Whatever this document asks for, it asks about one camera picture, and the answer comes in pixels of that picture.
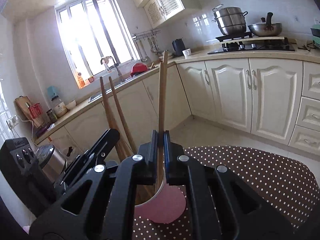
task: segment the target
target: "tile floor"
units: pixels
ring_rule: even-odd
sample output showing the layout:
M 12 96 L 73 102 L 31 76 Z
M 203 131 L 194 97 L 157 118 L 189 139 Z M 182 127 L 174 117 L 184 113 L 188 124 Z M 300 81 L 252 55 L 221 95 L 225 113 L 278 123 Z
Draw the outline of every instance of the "tile floor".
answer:
M 170 131 L 170 138 L 172 142 L 178 143 L 184 148 L 192 146 L 232 145 L 252 147 L 295 159 L 308 166 L 320 185 L 320 162 L 255 141 L 231 131 L 223 130 L 200 120 L 186 120 L 184 126 L 180 125 Z

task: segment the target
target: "power outlet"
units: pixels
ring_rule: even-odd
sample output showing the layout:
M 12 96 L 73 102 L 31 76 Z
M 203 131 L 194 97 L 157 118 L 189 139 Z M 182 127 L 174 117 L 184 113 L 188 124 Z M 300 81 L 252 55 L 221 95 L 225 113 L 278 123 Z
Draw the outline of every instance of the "power outlet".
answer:
M 12 130 L 18 124 L 18 116 L 14 115 L 13 117 L 7 120 L 7 125 L 10 130 Z

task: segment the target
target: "cutting board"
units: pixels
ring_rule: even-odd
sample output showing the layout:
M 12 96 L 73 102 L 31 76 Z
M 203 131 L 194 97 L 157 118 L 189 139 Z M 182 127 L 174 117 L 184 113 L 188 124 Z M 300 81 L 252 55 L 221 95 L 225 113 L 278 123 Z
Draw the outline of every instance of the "cutting board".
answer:
M 16 98 L 16 102 L 24 115 L 33 122 L 33 125 L 36 128 L 39 128 L 42 124 L 44 125 L 45 122 L 41 116 L 33 119 L 31 113 L 28 111 L 28 107 L 32 105 L 31 101 L 29 100 L 28 97 L 18 97 Z

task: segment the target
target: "drawer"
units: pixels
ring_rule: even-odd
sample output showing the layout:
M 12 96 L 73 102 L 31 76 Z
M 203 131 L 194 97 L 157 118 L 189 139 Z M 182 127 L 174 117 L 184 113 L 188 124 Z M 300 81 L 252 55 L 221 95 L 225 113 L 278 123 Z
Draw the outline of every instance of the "drawer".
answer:
M 320 100 L 320 64 L 303 62 L 302 96 Z
M 320 132 L 296 125 L 289 146 L 320 155 Z
M 296 124 L 320 132 L 320 101 L 301 97 Z

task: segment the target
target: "polka dot tablecloth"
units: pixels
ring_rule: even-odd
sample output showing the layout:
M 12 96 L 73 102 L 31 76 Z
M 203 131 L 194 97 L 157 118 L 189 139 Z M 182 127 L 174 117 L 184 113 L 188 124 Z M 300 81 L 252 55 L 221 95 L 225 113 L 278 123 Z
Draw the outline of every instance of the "polka dot tablecloth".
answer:
M 190 147 L 185 149 L 185 154 L 205 166 L 227 166 L 285 216 L 295 229 L 306 221 L 320 199 L 316 178 L 306 165 L 296 160 L 233 146 Z M 180 189 L 186 195 L 185 188 L 181 186 Z M 191 240 L 189 211 L 187 204 L 183 214 L 171 224 L 156 224 L 135 217 L 132 239 Z

